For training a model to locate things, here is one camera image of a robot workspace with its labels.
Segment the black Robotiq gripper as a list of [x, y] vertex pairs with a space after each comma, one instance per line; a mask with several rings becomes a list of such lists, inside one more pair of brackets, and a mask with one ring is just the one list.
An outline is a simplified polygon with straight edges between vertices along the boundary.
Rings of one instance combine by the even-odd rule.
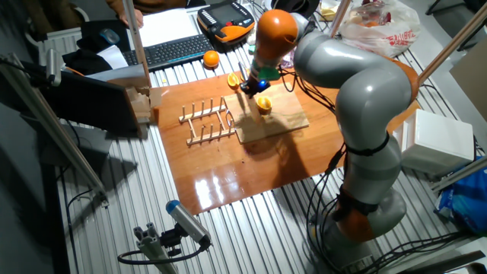
[[267, 80], [259, 80], [252, 75], [244, 83], [240, 84], [240, 89], [245, 94], [249, 95], [249, 99], [254, 98], [258, 93], [263, 92], [270, 87], [270, 83]]

